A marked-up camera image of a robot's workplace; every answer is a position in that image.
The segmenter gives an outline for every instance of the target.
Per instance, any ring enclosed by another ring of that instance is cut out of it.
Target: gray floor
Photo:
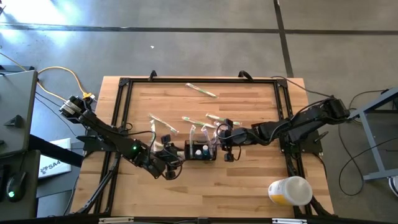
[[[117,27],[213,27],[277,29],[272,0],[120,0],[120,1],[4,1],[0,22]],[[398,30],[395,0],[280,0],[286,29]],[[167,32],[69,32],[0,30],[0,50],[24,65],[38,69],[64,66],[74,70],[84,87],[98,95],[105,75],[236,76],[246,70],[254,77],[286,76],[279,34],[216,34]],[[294,77],[306,87],[343,99],[357,93],[397,86],[396,35],[287,35]],[[0,58],[0,64],[10,64]],[[63,71],[40,75],[44,85],[64,98],[80,95],[76,82]],[[310,101],[319,100],[308,95]],[[377,94],[364,95],[359,106]],[[73,126],[74,132],[83,130]],[[345,196],[338,174],[348,160],[337,127],[322,141],[328,184],[335,213],[341,217],[397,222],[398,198],[387,180],[367,183],[362,193]],[[345,124],[343,138],[353,154],[368,147],[360,126]],[[35,104],[32,134],[46,140],[73,134],[39,102]],[[374,167],[370,155],[359,157],[363,172]],[[343,187],[359,187],[354,166],[348,166]],[[59,215],[54,195],[40,199],[39,216]]]

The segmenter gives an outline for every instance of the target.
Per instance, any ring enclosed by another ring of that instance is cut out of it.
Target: wooden tabletop
[[[110,124],[120,77],[104,77],[95,113]],[[292,81],[304,86],[301,78]],[[212,98],[183,83],[135,83],[132,89],[129,116],[132,131],[150,130],[149,113],[168,122],[179,130],[172,135],[172,142],[183,147],[189,139],[192,123],[182,120],[188,116],[212,123],[207,113],[250,124],[277,121],[275,94],[268,84],[253,83],[197,83],[197,86],[219,97]],[[308,104],[307,94],[289,84],[290,100],[294,113]],[[120,123],[124,103],[119,112]],[[201,127],[195,137],[201,138]],[[169,134],[164,125],[156,123],[157,140]],[[151,135],[135,136],[150,143]],[[233,150],[238,154],[238,147]],[[176,180],[155,180],[144,169],[134,167],[124,159],[119,167],[114,195],[112,216],[135,217],[293,217],[292,207],[273,204],[267,195],[273,181],[287,177],[284,155],[280,153],[278,140],[269,146],[244,146],[239,161],[225,162],[224,152],[213,162],[187,161],[181,176]],[[97,188],[103,152],[86,158],[72,204],[77,211]],[[326,210],[333,213],[330,194],[322,164],[312,154],[303,154],[305,175],[313,193]],[[102,207],[106,204],[105,190]]]

